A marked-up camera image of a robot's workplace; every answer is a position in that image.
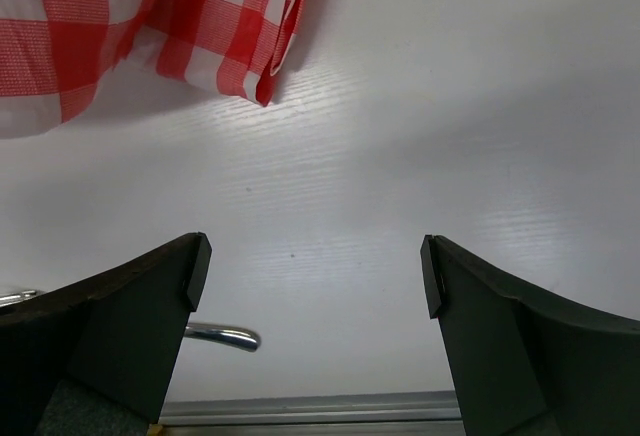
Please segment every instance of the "metal handle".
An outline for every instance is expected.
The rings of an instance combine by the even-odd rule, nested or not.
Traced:
[[[251,353],[257,351],[261,343],[258,333],[249,329],[208,323],[187,323],[184,337],[225,344]]]
[[[36,291],[35,289],[26,289],[19,293],[5,294],[0,296],[0,308],[3,306],[9,306],[10,304],[21,303],[27,299],[35,298],[42,294],[42,291]]]
[[[44,292],[27,289],[18,293],[0,295],[0,308],[10,304],[21,303],[41,294],[44,294]],[[258,333],[249,329],[208,323],[187,323],[184,329],[184,337],[225,344],[251,353],[257,351],[261,343]]]

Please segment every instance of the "white textured surface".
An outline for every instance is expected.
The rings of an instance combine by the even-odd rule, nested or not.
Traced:
[[[640,318],[640,0],[309,0],[278,104],[121,68],[3,142],[0,281],[53,289],[187,231],[214,246],[169,399],[440,390],[418,250],[447,235]]]

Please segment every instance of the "checkered fabric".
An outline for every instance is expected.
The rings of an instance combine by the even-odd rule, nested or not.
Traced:
[[[83,110],[123,58],[267,104],[303,0],[0,0],[0,136]]]

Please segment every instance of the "red and white cloth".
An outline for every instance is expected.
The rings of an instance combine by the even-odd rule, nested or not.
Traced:
[[[0,0],[0,136],[84,111],[128,58],[267,104],[303,0]]]

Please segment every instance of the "chrome handle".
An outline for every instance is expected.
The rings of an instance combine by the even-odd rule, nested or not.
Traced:
[[[225,344],[251,353],[257,351],[261,343],[258,333],[249,329],[207,323],[188,322],[184,337]]]
[[[42,294],[42,291],[36,291],[35,289],[26,289],[19,293],[5,294],[0,296],[0,308],[3,306],[9,306],[10,304],[21,303],[27,299],[35,298]]]
[[[27,289],[18,293],[0,295],[0,308],[21,303],[41,294],[44,294],[44,291]],[[187,323],[184,337],[225,344],[251,353],[257,351],[261,343],[258,333],[249,329],[208,323]]]

